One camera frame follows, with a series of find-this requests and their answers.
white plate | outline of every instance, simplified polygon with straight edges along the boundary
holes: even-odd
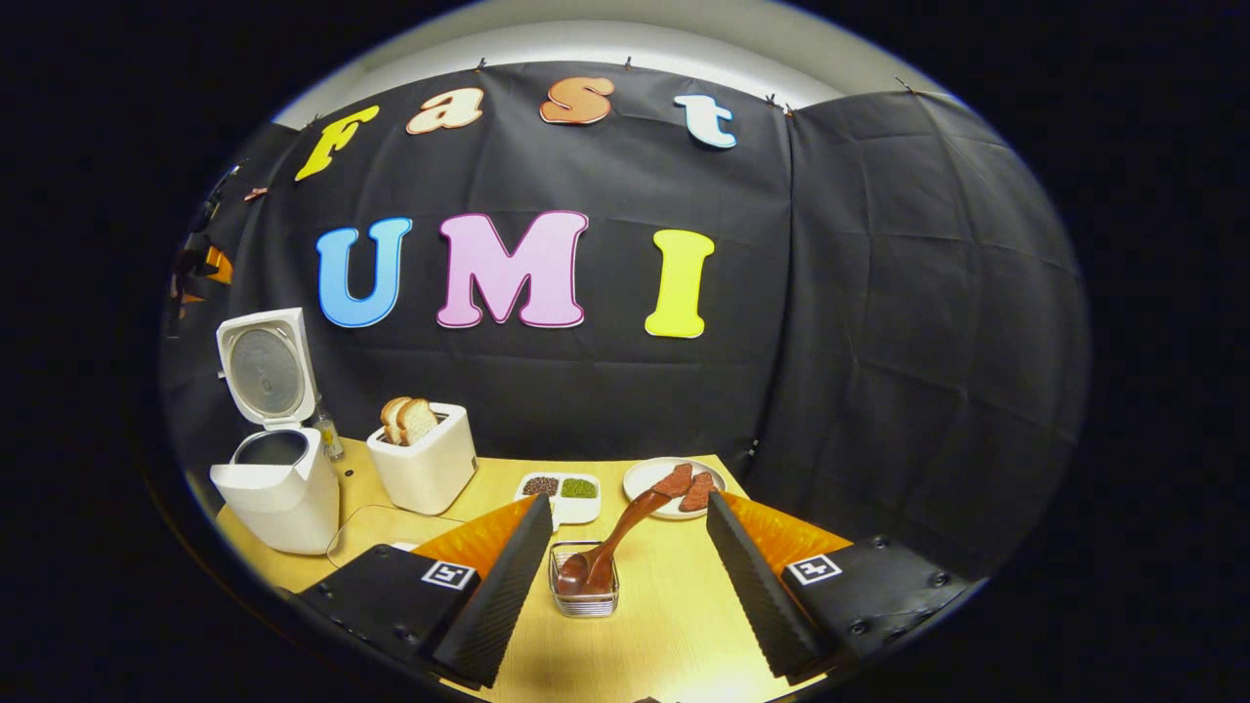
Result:
[[[589,523],[590,520],[599,517],[599,510],[604,504],[604,487],[599,485],[599,479],[590,474],[566,474],[559,472],[535,472],[532,474],[525,474],[521,478],[521,483],[516,484],[516,495],[512,500],[520,500],[525,498],[521,490],[525,489],[525,484],[530,482],[531,478],[549,477],[556,479],[555,495],[551,495],[551,532],[560,529],[560,525],[575,525],[581,523]],[[589,480],[595,484],[595,497],[594,498],[562,498],[560,492],[564,490],[565,479],[580,478]]]
[[[634,500],[649,488],[660,482],[664,477],[672,473],[672,468],[678,464],[689,463],[694,467],[691,475],[699,475],[702,473],[711,474],[711,483],[716,487],[716,490],[725,490],[725,478],[716,473],[716,469],[709,467],[708,464],[695,462],[694,459],[681,459],[680,457],[659,457],[655,459],[648,459],[645,462],[639,462],[630,467],[625,472],[625,495],[630,500]],[[681,498],[674,498],[669,500],[668,504],[658,508],[652,515],[658,518],[665,518],[669,520],[689,520],[691,518],[698,518],[700,515],[708,514],[708,508],[702,510],[695,510],[692,513],[682,513],[678,509],[681,505]]]

white appliance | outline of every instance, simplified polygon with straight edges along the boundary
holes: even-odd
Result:
[[[478,470],[465,409],[430,403],[430,410],[439,424],[411,447],[388,443],[385,428],[365,440],[391,503],[422,515],[446,510]]]
[[[339,477],[321,433],[300,424],[316,407],[304,311],[226,320],[218,353],[239,412],[265,429],[244,439],[229,464],[212,467],[212,484],[269,547],[325,554],[339,530]]]

letter u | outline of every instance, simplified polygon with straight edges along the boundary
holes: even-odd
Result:
[[[348,291],[348,256],[360,233],[342,228],[321,235],[316,243],[321,255],[318,291],[326,319],[339,326],[359,328],[390,314],[399,299],[399,245],[411,229],[412,220],[408,218],[378,220],[369,228],[369,238],[378,243],[378,260],[374,291],[365,299],[352,298]]]

small glass bowl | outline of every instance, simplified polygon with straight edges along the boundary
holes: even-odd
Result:
[[[550,568],[548,569],[548,584],[551,587],[551,597],[555,598],[556,608],[569,618],[606,618],[616,612],[620,603],[621,584],[616,573],[616,558],[612,558],[612,590],[611,593],[596,593],[592,595],[560,595],[555,584],[560,574],[560,567],[569,557],[594,549],[602,544],[595,540],[556,542],[551,545]]]

seeds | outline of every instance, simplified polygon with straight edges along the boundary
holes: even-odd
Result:
[[[586,479],[566,478],[564,479],[564,488],[560,489],[560,495],[564,498],[594,498],[599,495],[599,492],[595,490],[595,484]]]
[[[555,495],[555,489],[560,484],[556,479],[551,477],[535,477],[525,482],[525,488],[521,489],[522,495],[534,495],[535,493],[546,493],[548,495]]]

